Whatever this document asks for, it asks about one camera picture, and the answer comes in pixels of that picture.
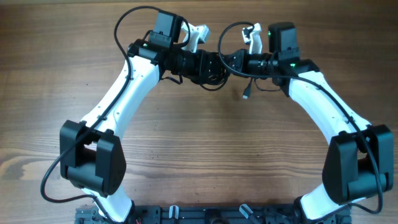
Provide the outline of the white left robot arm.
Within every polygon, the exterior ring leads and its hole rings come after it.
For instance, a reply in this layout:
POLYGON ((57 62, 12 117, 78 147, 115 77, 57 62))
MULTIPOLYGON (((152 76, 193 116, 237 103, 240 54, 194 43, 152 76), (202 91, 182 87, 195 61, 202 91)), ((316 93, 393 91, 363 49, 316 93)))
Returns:
POLYGON ((81 121, 66 121, 60 130, 60 173, 96 205, 103 223, 128 223, 134 202, 122 181, 126 159, 121 141, 140 103, 170 72, 197 85, 223 86, 227 73, 216 52, 200 50, 210 30, 171 12, 159 11, 155 27, 123 51, 123 70, 101 101, 81 121))

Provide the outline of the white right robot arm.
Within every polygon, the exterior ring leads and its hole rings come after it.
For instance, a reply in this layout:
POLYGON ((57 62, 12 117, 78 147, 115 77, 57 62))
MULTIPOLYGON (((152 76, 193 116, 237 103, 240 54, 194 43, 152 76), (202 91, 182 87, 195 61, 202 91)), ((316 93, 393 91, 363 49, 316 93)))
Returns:
POLYGON ((261 27, 242 23, 248 49, 221 56, 227 71, 251 83, 271 79, 298 103, 328 143, 322 182, 291 204, 255 209, 243 204, 240 214, 252 223, 350 223, 351 209, 377 197, 378 214, 384 193, 394 185, 394 137, 385 125, 372 125, 355 113, 327 84, 311 60, 302 60, 293 23, 269 26, 269 52, 262 53, 261 27))

